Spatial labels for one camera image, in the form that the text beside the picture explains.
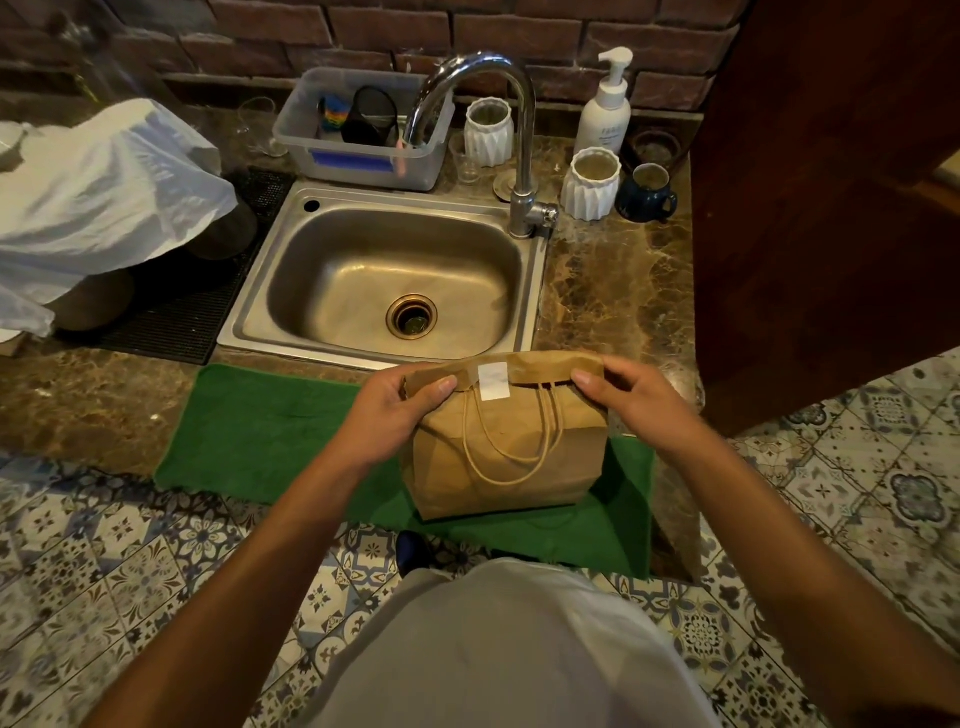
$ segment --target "faucet spout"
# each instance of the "faucet spout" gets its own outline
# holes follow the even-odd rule
[[[553,227],[557,220],[557,207],[538,203],[535,199],[531,166],[537,99],[530,75],[522,66],[492,51],[457,56],[445,61],[423,82],[413,110],[407,117],[403,140],[412,146],[422,144],[427,121],[446,98],[447,92],[474,74],[491,71],[506,76],[516,92],[516,183],[510,201],[510,234],[529,237],[537,225]]]

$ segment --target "clear plastic container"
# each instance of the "clear plastic container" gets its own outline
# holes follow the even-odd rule
[[[453,118],[453,92],[447,94],[427,143],[417,149],[346,144],[339,133],[321,132],[317,103],[333,94],[348,104],[358,88],[376,86],[396,103],[399,133],[426,76],[383,71],[314,68],[297,82],[274,124],[274,137],[290,149],[300,171],[314,180],[366,184],[425,192],[444,165],[446,133]]]

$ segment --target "green towel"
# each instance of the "green towel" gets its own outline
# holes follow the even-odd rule
[[[273,503],[337,431],[358,389],[208,366],[197,376],[156,484]],[[394,459],[360,484],[347,520],[646,578],[653,460],[636,439],[613,438],[603,474],[576,505],[424,522]]]

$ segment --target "person's left hand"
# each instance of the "person's left hand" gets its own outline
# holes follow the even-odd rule
[[[400,397],[403,378],[428,366],[405,364],[371,376],[327,448],[359,468],[393,457],[410,439],[420,420],[443,404],[457,386],[457,377],[448,376],[423,387],[411,399],[403,400]]]

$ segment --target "paper bag twisted rope handle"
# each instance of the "paper bag twisted rope handle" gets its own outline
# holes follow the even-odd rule
[[[477,473],[481,480],[484,482],[490,483],[491,485],[519,485],[520,483],[525,483],[527,480],[536,475],[540,468],[543,467],[543,463],[546,462],[547,456],[556,449],[557,445],[560,443],[560,439],[564,436],[564,414],[560,406],[559,400],[553,393],[553,389],[549,390],[550,400],[553,403],[553,408],[557,413],[557,437],[553,442],[553,445],[550,445],[550,420],[553,418],[547,417],[546,408],[543,406],[543,385],[537,385],[537,403],[540,405],[540,414],[543,417],[543,450],[540,455],[536,457],[519,457],[518,455],[511,455],[508,452],[504,452],[497,444],[493,441],[493,438],[490,436],[490,431],[487,429],[487,423],[483,419],[483,410],[480,407],[480,396],[477,390],[473,390],[473,398],[476,400],[477,404],[477,416],[480,418],[480,426],[483,427],[484,434],[487,436],[487,440],[490,441],[490,444],[493,445],[493,449],[499,452],[504,457],[514,460],[521,463],[532,463],[536,462],[534,469],[528,474],[523,475],[522,477],[517,478],[516,480],[493,480],[492,478],[486,477],[480,472],[480,469],[477,467],[476,462],[473,460],[473,455],[470,454],[470,445],[467,437],[467,412],[469,408],[469,398],[464,398],[464,455],[467,456],[467,462],[470,463],[470,466],[473,468],[473,471]]]

